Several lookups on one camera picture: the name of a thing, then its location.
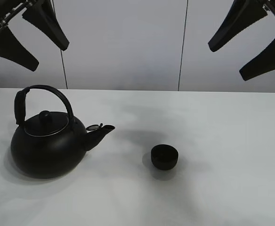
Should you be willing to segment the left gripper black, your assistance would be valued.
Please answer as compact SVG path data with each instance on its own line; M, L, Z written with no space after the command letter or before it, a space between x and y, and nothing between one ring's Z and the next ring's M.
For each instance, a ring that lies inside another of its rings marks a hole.
M0 57L35 71L39 61L18 41L8 24L24 8L22 17L42 31L61 50L67 50L69 40L62 31L49 0L0 0Z

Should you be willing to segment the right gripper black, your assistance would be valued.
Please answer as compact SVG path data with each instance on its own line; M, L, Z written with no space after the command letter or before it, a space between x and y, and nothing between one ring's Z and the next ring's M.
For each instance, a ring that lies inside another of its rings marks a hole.
M275 16L275 0L234 0L223 23L208 42L212 52L218 51L238 33L267 16L264 6ZM239 73L244 81L275 70L275 38L255 58L243 66Z

